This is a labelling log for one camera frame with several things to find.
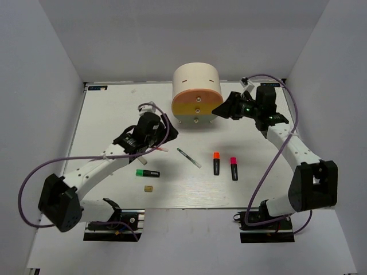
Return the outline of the green gel pen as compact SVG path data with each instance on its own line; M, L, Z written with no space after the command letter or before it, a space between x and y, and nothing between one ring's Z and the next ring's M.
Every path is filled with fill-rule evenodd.
M177 151L183 155L187 160L189 160L191 163L193 163L196 167L201 168L201 165L194 160L191 156L189 156L187 153L185 153L183 150L177 147Z

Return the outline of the cream round drawer container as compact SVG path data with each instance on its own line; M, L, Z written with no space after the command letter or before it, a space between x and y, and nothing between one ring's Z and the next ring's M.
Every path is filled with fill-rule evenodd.
M181 65L173 74L171 111L180 123L210 123L224 100L217 69L207 63Z

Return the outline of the red gel pen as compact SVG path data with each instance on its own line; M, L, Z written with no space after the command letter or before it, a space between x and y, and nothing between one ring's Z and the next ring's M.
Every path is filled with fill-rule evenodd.
M169 151L167 148L163 148L163 147L155 147L154 149L158 150L158 151L162 151L162 152L168 152Z

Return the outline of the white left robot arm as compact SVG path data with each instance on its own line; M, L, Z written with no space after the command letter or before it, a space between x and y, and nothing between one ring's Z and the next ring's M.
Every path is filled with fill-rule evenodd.
M79 222L103 222L110 229L118 227L121 214L114 201L107 198L88 201L84 197L149 148L157 148L177 136L178 131L166 115L144 113L136 125L126 128L101 155L68 174L49 175L42 188L39 210L60 232L71 230Z

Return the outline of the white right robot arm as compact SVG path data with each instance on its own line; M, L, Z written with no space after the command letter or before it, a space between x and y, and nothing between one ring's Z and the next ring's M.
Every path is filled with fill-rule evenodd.
M249 91L231 92L226 101L212 111L225 119L254 119L256 128L278 149L276 156L283 156L293 171L285 194L262 201L253 219L249 218L249 210L245 212L244 222L250 227L270 229L294 213L332 207L337 203L336 163L322 160L308 149L276 108L275 88L261 85L255 97Z

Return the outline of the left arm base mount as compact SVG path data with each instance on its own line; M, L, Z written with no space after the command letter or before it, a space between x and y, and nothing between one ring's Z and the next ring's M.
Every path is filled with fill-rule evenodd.
M116 214L112 224L87 223L83 241L138 242L143 233L144 210L122 210Z

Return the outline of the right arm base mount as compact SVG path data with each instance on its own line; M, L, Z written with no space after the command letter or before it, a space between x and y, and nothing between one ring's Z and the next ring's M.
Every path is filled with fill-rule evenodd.
M284 219L261 226L248 226L245 224L245 211L241 211L233 216L233 220L239 224L241 243L295 242L290 219Z

